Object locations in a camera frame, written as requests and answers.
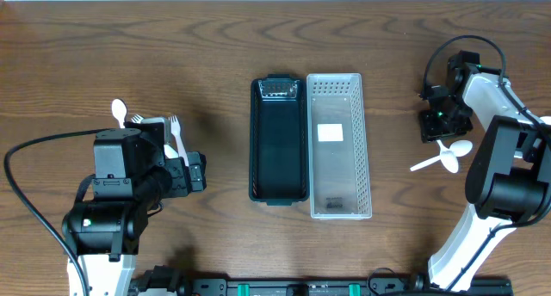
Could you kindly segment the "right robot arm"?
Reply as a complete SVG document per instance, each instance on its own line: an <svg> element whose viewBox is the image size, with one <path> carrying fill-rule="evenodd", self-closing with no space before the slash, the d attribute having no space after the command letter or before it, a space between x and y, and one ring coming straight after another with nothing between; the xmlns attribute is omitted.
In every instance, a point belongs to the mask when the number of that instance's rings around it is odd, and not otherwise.
<svg viewBox="0 0 551 296"><path fill-rule="evenodd" d="M467 206L412 293L467 294L474 275L512 232L534 225L550 212L550 121L534 115L515 95L507 60L492 68L476 52L449 57L443 85L422 82L421 139L441 143L461 138L477 118L485 131L465 182Z"/></svg>

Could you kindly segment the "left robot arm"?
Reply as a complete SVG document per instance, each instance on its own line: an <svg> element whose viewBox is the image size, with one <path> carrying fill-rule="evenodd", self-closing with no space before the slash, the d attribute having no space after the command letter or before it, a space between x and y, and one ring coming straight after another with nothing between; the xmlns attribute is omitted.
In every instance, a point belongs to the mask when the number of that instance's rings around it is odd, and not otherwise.
<svg viewBox="0 0 551 296"><path fill-rule="evenodd" d="M85 178L62 231L76 262L69 262L71 295L190 295L178 270L156 267L134 280L139 238L167 198L203 191L206 158L198 151L169 158L166 119L126 122L102 130L94 142L95 173Z"/></svg>

